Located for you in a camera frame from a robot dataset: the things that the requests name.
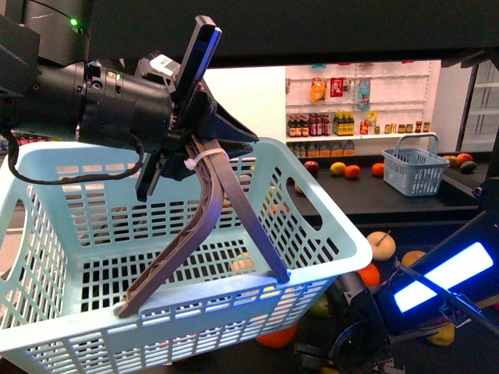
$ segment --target led light bar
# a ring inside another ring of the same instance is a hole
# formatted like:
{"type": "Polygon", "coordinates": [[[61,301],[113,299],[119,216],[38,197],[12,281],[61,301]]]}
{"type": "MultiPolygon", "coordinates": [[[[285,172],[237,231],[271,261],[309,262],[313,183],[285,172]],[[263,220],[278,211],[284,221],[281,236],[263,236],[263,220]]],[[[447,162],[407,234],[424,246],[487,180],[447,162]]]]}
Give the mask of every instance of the led light bar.
{"type": "MultiPolygon", "coordinates": [[[[483,272],[494,264],[480,243],[474,243],[451,257],[424,277],[448,290],[483,272]]],[[[402,313],[423,304],[437,294],[427,286],[414,281],[395,294],[395,302],[402,313]]]]}

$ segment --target light blue plastic basket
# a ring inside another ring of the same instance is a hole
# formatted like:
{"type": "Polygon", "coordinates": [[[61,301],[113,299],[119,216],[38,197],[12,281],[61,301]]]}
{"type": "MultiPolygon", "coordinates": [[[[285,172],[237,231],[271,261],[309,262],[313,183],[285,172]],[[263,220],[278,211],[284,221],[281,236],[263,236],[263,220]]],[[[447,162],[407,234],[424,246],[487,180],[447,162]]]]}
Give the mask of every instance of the light blue plastic basket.
{"type": "MultiPolygon", "coordinates": [[[[38,143],[21,147],[18,168],[54,179],[120,172],[135,160],[126,150],[38,143]]],[[[194,214],[196,176],[163,178],[140,203],[136,176],[27,185],[4,163],[0,243],[14,235],[7,227],[16,203],[26,219],[15,265],[0,279],[2,355],[33,374],[135,372],[291,326],[339,274],[369,263],[366,239],[284,144],[262,139],[231,165],[291,280],[276,283],[227,201],[202,246],[138,313],[120,319],[127,287],[194,214]],[[288,177],[316,207],[321,229],[296,209],[288,177]]]]}
{"type": "Polygon", "coordinates": [[[392,150],[384,150],[384,181],[405,196],[436,195],[449,161],[437,155],[438,138],[434,134],[417,137],[435,138],[431,152],[420,148],[400,148],[403,136],[392,150]]]}

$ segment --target white wall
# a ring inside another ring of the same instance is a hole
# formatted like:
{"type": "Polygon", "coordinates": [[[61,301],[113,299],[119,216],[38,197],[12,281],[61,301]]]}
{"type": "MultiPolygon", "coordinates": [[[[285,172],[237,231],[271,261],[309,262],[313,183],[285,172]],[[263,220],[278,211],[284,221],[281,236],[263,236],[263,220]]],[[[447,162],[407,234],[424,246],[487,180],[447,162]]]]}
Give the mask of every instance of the white wall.
{"type": "Polygon", "coordinates": [[[455,152],[471,71],[459,64],[440,70],[431,126],[438,135],[439,153],[455,152]]]}
{"type": "Polygon", "coordinates": [[[209,69],[204,79],[225,110],[259,137],[285,141],[285,68],[209,69]]]}

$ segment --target basket handle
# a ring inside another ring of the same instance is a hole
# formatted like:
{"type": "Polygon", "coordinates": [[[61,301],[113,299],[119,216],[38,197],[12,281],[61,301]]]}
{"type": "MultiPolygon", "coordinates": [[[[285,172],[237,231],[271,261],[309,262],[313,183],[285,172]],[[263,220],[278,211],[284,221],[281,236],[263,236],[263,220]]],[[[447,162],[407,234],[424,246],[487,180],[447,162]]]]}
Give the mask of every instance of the basket handle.
{"type": "Polygon", "coordinates": [[[402,140],[407,139],[407,138],[427,138],[432,136],[435,138],[435,143],[432,147],[432,150],[430,151],[430,155],[433,158],[437,158],[437,151],[438,151],[438,137],[435,134],[421,134],[421,135],[405,135],[402,138],[400,138],[397,142],[397,146],[395,147],[395,151],[393,153],[393,157],[398,158],[398,148],[400,148],[400,144],[402,143],[402,140]]]}

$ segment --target zip tie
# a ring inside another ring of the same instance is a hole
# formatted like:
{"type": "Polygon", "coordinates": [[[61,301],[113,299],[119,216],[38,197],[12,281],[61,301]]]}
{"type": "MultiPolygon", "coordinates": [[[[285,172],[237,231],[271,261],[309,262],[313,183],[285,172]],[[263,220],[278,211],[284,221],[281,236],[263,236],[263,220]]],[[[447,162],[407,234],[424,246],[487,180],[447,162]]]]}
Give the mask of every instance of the zip tie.
{"type": "Polygon", "coordinates": [[[203,152],[198,154],[194,160],[192,158],[188,158],[187,160],[184,161],[184,164],[186,165],[186,168],[188,168],[189,170],[194,170],[194,168],[196,167],[197,163],[201,160],[201,158],[209,156],[214,153],[221,153],[221,152],[225,153],[225,156],[227,157],[228,160],[227,152],[225,152],[223,148],[214,148],[213,150],[204,150],[203,152]]]}

